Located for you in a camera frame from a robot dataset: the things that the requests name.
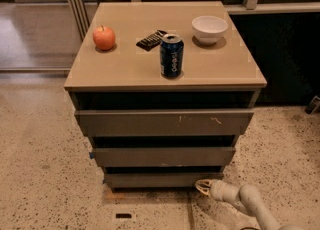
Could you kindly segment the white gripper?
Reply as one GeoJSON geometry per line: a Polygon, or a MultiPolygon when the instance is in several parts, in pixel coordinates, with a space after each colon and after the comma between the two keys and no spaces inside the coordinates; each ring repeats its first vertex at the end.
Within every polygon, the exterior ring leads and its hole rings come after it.
{"type": "Polygon", "coordinates": [[[221,180],[201,179],[195,183],[196,189],[216,201],[237,204],[240,201],[240,188],[221,180]]]}

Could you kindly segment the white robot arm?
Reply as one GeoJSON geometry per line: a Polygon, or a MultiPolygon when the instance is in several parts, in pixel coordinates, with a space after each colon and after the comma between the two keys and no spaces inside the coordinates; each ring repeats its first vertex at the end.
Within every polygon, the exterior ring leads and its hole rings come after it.
{"type": "Polygon", "coordinates": [[[235,186],[222,180],[202,179],[196,181],[195,187],[211,199],[228,203],[239,212],[255,217],[260,230],[303,230],[292,224],[281,226],[254,185],[235,186]]]}

